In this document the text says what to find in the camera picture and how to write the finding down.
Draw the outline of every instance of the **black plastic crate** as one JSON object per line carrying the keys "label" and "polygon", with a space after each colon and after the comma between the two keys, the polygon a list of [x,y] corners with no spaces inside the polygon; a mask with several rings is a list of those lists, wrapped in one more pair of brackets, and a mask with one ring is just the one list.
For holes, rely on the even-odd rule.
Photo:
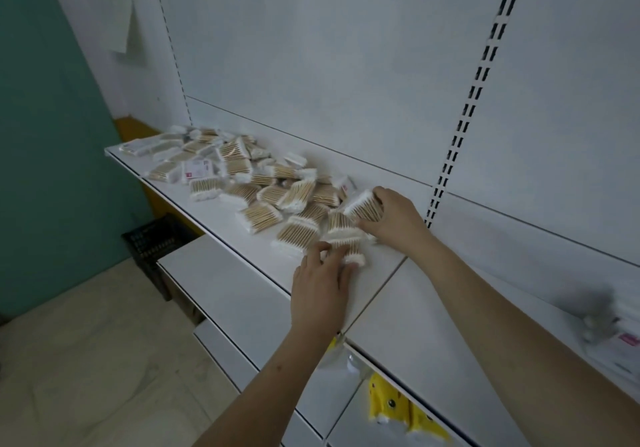
{"label": "black plastic crate", "polygon": [[133,260],[165,300],[171,300],[171,293],[164,285],[156,262],[197,237],[194,230],[171,213],[122,234]]}

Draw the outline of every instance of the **teal wall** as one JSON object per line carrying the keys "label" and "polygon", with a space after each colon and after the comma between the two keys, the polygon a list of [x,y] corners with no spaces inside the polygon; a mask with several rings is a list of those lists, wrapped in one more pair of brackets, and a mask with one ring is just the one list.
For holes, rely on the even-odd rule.
{"label": "teal wall", "polygon": [[0,316],[12,318],[128,257],[152,219],[57,0],[0,0]]}

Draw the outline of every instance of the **person's left hand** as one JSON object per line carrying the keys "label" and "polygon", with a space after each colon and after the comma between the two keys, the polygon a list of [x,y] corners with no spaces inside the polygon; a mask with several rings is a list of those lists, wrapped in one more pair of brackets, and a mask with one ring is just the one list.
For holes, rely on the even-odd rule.
{"label": "person's left hand", "polygon": [[316,335],[327,344],[344,324],[349,280],[358,267],[356,264],[340,267],[348,246],[332,250],[323,263],[320,252],[330,248],[324,241],[309,248],[293,274],[291,290],[291,329]]}

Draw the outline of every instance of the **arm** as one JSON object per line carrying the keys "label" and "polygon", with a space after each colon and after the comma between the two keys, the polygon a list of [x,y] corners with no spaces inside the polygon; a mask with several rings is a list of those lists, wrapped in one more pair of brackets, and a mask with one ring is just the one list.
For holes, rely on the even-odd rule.
{"label": "arm", "polygon": [[429,232],[411,201],[374,191],[383,219],[358,225],[427,274],[532,445],[637,445],[640,405],[482,280]]}
{"label": "arm", "polygon": [[344,322],[352,266],[340,269],[341,247],[320,262],[318,243],[296,269],[291,329],[277,351],[193,447],[276,447],[302,390]]}

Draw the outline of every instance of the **floor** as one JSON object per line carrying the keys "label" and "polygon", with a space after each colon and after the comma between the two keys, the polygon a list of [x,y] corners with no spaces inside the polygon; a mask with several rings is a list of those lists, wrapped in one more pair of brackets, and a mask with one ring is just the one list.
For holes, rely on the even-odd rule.
{"label": "floor", "polygon": [[0,328],[7,447],[187,447],[235,398],[132,260]]}

